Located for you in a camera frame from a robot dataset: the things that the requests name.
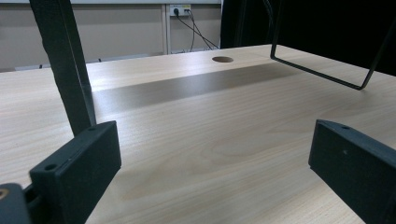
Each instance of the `white wall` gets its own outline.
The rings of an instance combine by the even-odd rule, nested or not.
[[[73,5],[73,9],[86,61],[166,53],[166,23],[170,51],[191,46],[192,31],[174,18],[167,22],[164,5]],[[203,35],[219,43],[220,4],[192,5],[191,10]],[[196,36],[194,47],[204,48],[205,43]],[[0,52],[0,71],[49,63],[28,4],[0,4]]]

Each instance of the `light wood grain tabletop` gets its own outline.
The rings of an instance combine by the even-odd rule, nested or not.
[[[87,64],[98,122],[117,121],[122,158],[88,223],[362,223],[309,168],[315,122],[396,148],[396,77],[375,72],[355,91],[269,54]],[[366,73],[295,49],[277,56],[357,84]],[[29,170],[73,138],[51,70],[0,74],[0,105],[0,183],[26,187]]]

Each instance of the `electrical outlet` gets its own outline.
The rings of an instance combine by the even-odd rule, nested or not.
[[[178,16],[189,16],[189,12],[187,10],[191,10],[191,5],[170,5],[170,12],[171,16],[176,16],[175,9],[178,10]]]

